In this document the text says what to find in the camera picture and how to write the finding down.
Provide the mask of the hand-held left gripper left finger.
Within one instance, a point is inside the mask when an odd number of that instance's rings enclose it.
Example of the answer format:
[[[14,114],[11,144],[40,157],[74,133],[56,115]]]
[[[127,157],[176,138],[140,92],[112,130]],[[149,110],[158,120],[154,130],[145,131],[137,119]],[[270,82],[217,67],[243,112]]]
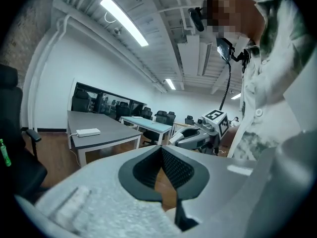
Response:
[[[47,191],[35,207],[81,238],[180,236],[159,202],[137,200],[119,182],[120,167],[145,151],[139,148],[85,165]]]

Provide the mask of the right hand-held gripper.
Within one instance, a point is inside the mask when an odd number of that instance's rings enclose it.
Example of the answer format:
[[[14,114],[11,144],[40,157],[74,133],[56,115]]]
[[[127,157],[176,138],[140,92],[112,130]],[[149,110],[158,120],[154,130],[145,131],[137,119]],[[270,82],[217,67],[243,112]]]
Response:
[[[218,155],[220,142],[229,129],[227,113],[221,110],[209,111],[198,118],[195,126],[198,128],[183,127],[176,131],[169,144],[184,149],[197,149],[202,130],[209,135],[207,148],[210,154]]]

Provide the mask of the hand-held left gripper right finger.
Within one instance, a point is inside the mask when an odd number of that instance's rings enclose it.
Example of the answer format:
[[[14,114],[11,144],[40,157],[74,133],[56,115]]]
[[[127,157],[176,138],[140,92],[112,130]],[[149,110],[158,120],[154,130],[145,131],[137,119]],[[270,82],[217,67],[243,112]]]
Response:
[[[260,201],[269,180],[272,150],[258,161],[161,148],[164,171],[176,190],[165,217],[179,232],[265,232]]]

